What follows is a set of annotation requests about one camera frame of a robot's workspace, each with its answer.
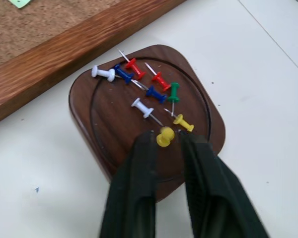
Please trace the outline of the dark wooden tray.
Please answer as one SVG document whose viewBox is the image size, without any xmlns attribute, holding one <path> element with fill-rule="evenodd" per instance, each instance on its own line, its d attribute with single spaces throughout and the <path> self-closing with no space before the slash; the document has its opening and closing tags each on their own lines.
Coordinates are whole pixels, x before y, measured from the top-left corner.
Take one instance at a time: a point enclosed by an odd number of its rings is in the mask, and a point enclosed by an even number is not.
<svg viewBox="0 0 298 238">
<path fill-rule="evenodd" d="M 161 72 L 166 82 L 179 84 L 175 114 L 194 125 L 193 133 L 203 135 L 218 153 L 225 142 L 224 121 L 210 99 L 201 81 L 188 60 L 176 49 L 165 45 L 153 45 L 130 54 L 139 68 L 146 74 L 141 83 L 162 88 L 152 81 L 147 62 L 155 71 Z M 73 83 L 69 94 L 69 107 L 78 127 L 96 155 L 103 173 L 111 179 L 127 157 L 134 140 L 140 134 L 152 130 L 159 134 L 161 126 L 151 117 L 131 107 L 136 98 L 148 108 L 164 126 L 174 131 L 182 126 L 173 124 L 173 118 L 164 108 L 171 110 L 171 104 L 147 97 L 135 84 L 125 84 L 121 78 L 112 82 L 103 77 L 92 77 L 91 70 L 82 73 Z"/>
</svg>

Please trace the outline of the cork board with wooden frame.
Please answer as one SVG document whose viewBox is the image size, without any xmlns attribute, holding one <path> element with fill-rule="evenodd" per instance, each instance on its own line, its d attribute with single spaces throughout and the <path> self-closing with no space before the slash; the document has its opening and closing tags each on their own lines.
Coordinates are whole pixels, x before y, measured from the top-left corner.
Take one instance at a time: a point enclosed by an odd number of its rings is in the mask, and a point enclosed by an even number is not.
<svg viewBox="0 0 298 238">
<path fill-rule="evenodd" d="M 0 0 L 0 121 L 185 0 Z"/>
</svg>

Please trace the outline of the white pushpin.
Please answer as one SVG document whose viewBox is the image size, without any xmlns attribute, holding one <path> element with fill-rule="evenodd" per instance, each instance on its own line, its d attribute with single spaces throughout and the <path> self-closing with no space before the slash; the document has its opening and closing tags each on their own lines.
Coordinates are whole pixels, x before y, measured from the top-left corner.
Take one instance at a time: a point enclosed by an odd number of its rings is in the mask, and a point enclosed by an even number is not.
<svg viewBox="0 0 298 238">
<path fill-rule="evenodd" d="M 143 118 L 147 119 L 148 117 L 151 117 L 154 119 L 160 126 L 164 126 L 161 121 L 159 121 L 152 112 L 154 111 L 154 108 L 148 108 L 146 105 L 144 105 L 140 98 L 136 98 L 133 103 L 131 104 L 131 107 L 135 107 L 139 109 L 143 113 Z"/>
<path fill-rule="evenodd" d="M 96 76 L 105 77 L 107 79 L 107 81 L 112 82 L 116 77 L 116 73 L 115 73 L 115 69 L 111 68 L 109 70 L 101 70 L 101 69 L 99 69 L 99 67 L 97 65 L 95 65 L 91 70 L 91 76 L 92 77 L 96 77 Z"/>
</svg>

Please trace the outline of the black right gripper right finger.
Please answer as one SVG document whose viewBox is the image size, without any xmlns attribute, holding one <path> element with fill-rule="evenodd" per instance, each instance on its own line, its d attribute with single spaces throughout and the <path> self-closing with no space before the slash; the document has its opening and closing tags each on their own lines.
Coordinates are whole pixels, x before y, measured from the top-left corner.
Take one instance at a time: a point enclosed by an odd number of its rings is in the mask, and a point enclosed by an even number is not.
<svg viewBox="0 0 298 238">
<path fill-rule="evenodd" d="M 204 136 L 179 132 L 194 238 L 269 238 L 238 177 Z"/>
</svg>

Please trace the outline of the yellow pushpin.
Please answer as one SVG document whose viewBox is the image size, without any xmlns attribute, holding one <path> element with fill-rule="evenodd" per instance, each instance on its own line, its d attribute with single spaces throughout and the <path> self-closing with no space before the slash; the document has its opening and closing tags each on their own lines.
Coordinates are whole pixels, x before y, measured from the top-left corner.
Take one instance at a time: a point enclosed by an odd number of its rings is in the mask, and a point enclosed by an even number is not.
<svg viewBox="0 0 298 238">
<path fill-rule="evenodd" d="M 171 144 L 171 141 L 175 137 L 175 132 L 170 127 L 162 127 L 160 129 L 160 134 L 156 136 L 156 142 L 160 147 L 167 147 Z"/>
<path fill-rule="evenodd" d="M 180 125 L 182 126 L 184 129 L 186 129 L 188 132 L 192 132 L 194 129 L 194 125 L 193 124 L 189 124 L 183 117 L 182 114 L 179 115 L 171 115 L 171 111 L 169 111 L 168 109 L 164 108 L 164 111 L 166 111 L 167 113 L 170 114 L 170 116 L 173 118 L 173 124 L 175 125 Z"/>
</svg>

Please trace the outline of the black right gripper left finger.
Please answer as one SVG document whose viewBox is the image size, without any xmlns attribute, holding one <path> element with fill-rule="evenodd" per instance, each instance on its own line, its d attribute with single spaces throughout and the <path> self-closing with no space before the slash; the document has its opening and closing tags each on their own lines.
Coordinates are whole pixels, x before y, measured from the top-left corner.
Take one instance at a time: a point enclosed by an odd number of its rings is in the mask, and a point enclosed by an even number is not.
<svg viewBox="0 0 298 238">
<path fill-rule="evenodd" d="M 110 188 L 99 238 L 155 238 L 157 144 L 152 130 L 139 135 Z"/>
</svg>

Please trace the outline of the red pushpin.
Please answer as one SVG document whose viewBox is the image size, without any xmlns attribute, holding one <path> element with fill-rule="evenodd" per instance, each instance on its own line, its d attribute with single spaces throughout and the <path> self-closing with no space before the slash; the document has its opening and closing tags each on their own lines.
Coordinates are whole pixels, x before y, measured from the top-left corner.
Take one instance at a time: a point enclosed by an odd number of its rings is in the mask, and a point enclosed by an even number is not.
<svg viewBox="0 0 298 238">
<path fill-rule="evenodd" d="M 153 74 L 152 81 L 157 82 L 162 87 L 163 92 L 167 91 L 171 85 L 163 79 L 161 72 L 154 71 L 154 69 L 147 62 L 145 62 L 145 65 Z"/>
<path fill-rule="evenodd" d="M 125 64 L 125 69 L 130 69 L 132 70 L 138 77 L 138 79 L 142 79 L 145 76 L 145 72 L 141 71 L 140 68 L 138 67 L 138 65 L 136 64 L 136 59 L 132 58 L 132 59 L 128 59 L 127 56 L 120 50 L 118 49 L 118 52 L 120 53 L 120 55 L 125 59 L 125 61 L 127 62 Z"/>
</svg>

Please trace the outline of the blue pushpin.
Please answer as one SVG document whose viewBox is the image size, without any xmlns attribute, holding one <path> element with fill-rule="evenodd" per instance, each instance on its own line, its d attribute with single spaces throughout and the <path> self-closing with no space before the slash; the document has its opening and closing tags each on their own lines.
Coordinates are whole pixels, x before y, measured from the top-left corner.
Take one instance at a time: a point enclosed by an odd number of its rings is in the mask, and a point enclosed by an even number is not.
<svg viewBox="0 0 298 238">
<path fill-rule="evenodd" d="M 132 83 L 136 84 L 138 87 L 140 87 L 142 90 L 145 90 L 145 91 L 148 90 L 148 88 L 146 86 L 144 86 L 137 80 L 133 79 L 133 77 L 134 77 L 133 73 L 125 72 L 124 70 L 122 70 L 122 68 L 120 67 L 119 64 L 114 66 L 114 70 L 115 70 L 116 75 L 121 77 L 125 81 L 126 85 L 128 85 L 132 82 Z"/>
<path fill-rule="evenodd" d="M 159 92 L 157 92 L 155 90 L 155 88 L 153 86 L 150 86 L 149 88 L 144 86 L 143 84 L 139 83 L 137 80 L 132 79 L 131 80 L 134 84 L 136 84 L 139 88 L 141 88 L 142 90 L 144 90 L 146 92 L 146 96 L 147 97 L 153 97 L 156 100 L 158 100 L 158 102 L 160 104 L 163 104 L 166 100 L 166 95 L 162 95 Z"/>
</svg>

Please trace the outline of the green pushpin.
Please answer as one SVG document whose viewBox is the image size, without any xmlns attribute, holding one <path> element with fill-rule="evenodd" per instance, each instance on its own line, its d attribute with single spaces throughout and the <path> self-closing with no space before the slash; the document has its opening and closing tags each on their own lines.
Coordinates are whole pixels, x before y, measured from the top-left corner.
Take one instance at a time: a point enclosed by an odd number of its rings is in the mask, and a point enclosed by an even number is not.
<svg viewBox="0 0 298 238">
<path fill-rule="evenodd" d="M 171 83 L 171 91 L 170 91 L 170 96 L 167 98 L 168 102 L 172 104 L 171 108 L 171 116 L 174 116 L 174 104 L 179 102 L 179 98 L 177 96 L 177 90 L 179 88 L 179 84 L 176 82 Z"/>
</svg>

